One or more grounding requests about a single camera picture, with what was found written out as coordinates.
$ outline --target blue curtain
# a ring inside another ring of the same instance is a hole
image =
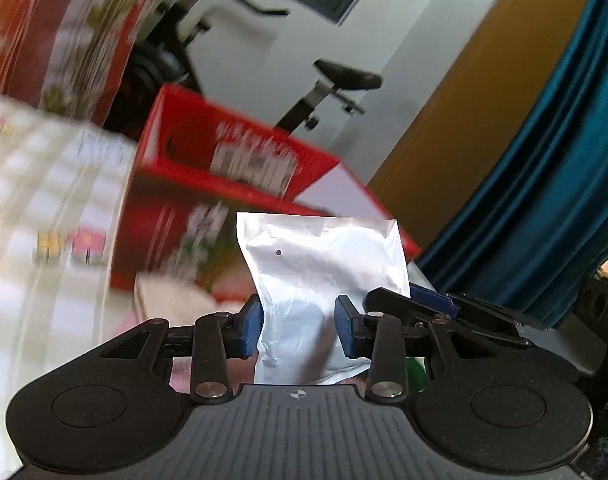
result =
[[[608,258],[608,0],[588,0],[562,59],[493,171],[418,261],[549,326]]]

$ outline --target white tablecloth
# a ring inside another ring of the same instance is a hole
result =
[[[108,291],[107,261],[135,146],[5,98],[0,117],[2,479],[20,465],[4,424],[14,393],[110,338],[131,308]]]

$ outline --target white wall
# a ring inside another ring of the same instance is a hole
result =
[[[380,72],[431,0],[359,0],[339,26],[294,0],[256,1],[291,14],[268,18],[232,0],[202,0],[183,25],[199,16],[212,23],[189,47],[206,95],[275,123],[313,87],[320,57]],[[316,114],[320,125],[297,134],[328,147],[348,116],[330,99]]]
[[[188,47],[210,99],[275,123],[307,93],[319,57],[381,72],[384,85],[354,98],[367,109],[349,117],[328,98],[320,125],[296,135],[340,155],[368,181],[452,65],[494,0],[359,0],[341,25],[293,0],[286,18],[257,16],[233,0],[201,0],[182,23],[199,17],[212,29]]]
[[[495,0],[431,0],[330,151],[368,182],[426,104]]]

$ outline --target blue gripper pad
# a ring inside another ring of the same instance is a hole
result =
[[[447,296],[443,296],[434,290],[429,290],[423,286],[410,284],[411,300],[421,306],[430,308],[441,314],[446,314],[451,319],[456,319],[460,314],[460,310],[455,306],[453,300]]]
[[[241,324],[242,356],[245,358],[251,357],[257,348],[257,342],[264,326],[264,309],[257,294],[249,298],[236,314],[236,319]]]
[[[335,330],[340,338],[344,355],[348,358],[355,359],[360,357],[356,355],[356,344],[353,334],[353,319],[359,317],[360,313],[351,303],[347,296],[338,296],[335,300]]]

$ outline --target exercise bike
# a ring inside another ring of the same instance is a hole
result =
[[[161,14],[159,23],[150,34],[133,46],[127,61],[120,88],[113,100],[104,127],[139,140],[150,108],[162,85],[167,82],[203,93],[202,86],[188,57],[186,47],[197,35],[208,32],[210,24],[200,20],[184,40],[178,34],[178,24],[186,17],[191,7],[199,0],[179,0],[173,5],[162,3],[156,9]],[[250,0],[235,0],[249,10],[262,16],[284,18],[288,9],[264,9]],[[318,59],[314,66],[327,80],[318,80],[308,92],[276,124],[291,134],[300,124],[315,128],[319,120],[313,115],[315,108],[329,95],[343,104],[348,114],[364,113],[357,102],[342,91],[366,91],[380,88],[382,76],[357,68]]]

